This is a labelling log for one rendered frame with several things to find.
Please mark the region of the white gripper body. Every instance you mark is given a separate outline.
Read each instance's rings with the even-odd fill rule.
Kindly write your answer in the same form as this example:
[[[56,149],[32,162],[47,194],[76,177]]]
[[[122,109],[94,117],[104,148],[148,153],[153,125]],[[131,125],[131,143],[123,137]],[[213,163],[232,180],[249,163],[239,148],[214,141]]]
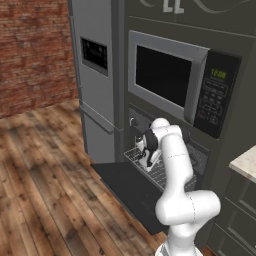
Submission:
[[[154,152],[150,152],[145,149],[139,155],[138,161],[142,165],[145,171],[150,172],[156,163],[159,162],[159,157],[161,156],[161,151],[156,150]]]

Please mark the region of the black oven door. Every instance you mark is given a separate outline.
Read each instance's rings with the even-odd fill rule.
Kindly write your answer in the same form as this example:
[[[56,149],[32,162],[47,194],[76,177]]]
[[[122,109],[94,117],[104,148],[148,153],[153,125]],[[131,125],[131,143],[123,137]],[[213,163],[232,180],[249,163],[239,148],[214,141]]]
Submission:
[[[156,217],[162,192],[128,162],[92,164],[102,182],[151,235],[167,231]]]

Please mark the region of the dark built-in oven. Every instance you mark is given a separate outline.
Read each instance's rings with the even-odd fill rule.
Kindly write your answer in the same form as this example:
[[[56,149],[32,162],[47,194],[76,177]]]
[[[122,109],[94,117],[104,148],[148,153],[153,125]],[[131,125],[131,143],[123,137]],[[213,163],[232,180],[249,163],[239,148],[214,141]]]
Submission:
[[[129,150],[137,147],[136,138],[141,137],[144,131],[150,127],[151,123],[155,119],[154,116],[142,111],[141,109],[137,108],[132,104],[129,105],[129,121],[131,117],[136,117],[138,119],[139,124],[137,126],[129,125]],[[202,181],[204,178],[204,173],[206,170],[206,165],[210,151],[205,149],[198,143],[194,142],[193,140],[190,140],[186,144],[186,147],[188,153],[189,151],[191,151],[195,152],[196,155],[198,155],[198,164],[194,167],[193,174],[195,174],[197,177],[197,182],[194,190],[199,190],[202,186]]]

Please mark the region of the silver microwave door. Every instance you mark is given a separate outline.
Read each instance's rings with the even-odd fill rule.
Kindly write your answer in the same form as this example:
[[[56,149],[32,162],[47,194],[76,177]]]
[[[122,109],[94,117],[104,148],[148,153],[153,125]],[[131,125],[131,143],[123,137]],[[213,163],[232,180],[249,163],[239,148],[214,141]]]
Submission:
[[[128,90],[191,125],[209,48],[129,32]]]

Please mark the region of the silver black microwave oven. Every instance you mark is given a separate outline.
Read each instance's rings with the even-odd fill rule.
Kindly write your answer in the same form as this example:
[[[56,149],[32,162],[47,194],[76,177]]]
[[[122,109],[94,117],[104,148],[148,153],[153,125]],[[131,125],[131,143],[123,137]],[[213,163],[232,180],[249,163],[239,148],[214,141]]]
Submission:
[[[237,73],[239,56],[209,48],[193,127],[220,137]]]

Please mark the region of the grey fridge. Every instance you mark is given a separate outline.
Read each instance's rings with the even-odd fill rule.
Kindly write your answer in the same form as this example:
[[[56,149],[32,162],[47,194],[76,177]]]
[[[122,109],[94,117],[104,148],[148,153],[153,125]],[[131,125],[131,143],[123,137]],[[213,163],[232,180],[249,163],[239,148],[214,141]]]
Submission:
[[[123,160],[124,0],[68,0],[85,152]]]

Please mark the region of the dark grey base cabinets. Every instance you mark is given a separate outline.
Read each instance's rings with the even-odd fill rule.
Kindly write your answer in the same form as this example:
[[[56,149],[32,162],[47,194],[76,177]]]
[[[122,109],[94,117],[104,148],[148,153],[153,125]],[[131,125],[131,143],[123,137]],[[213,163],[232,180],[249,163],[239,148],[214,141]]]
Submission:
[[[216,256],[256,256],[256,183],[230,172],[207,246]]]

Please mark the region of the dark grey tall cabinet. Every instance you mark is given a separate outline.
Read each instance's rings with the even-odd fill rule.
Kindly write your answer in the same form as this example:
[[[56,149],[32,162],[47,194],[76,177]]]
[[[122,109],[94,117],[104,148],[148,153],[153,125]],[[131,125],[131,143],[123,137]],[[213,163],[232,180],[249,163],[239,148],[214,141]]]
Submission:
[[[126,30],[241,58],[220,137],[187,127],[192,140],[210,151],[201,188],[223,200],[232,170],[229,163],[256,145],[256,0],[181,0],[181,7],[183,14],[171,14],[163,12],[163,0],[125,0]],[[199,232],[199,245],[207,245],[214,223]]]

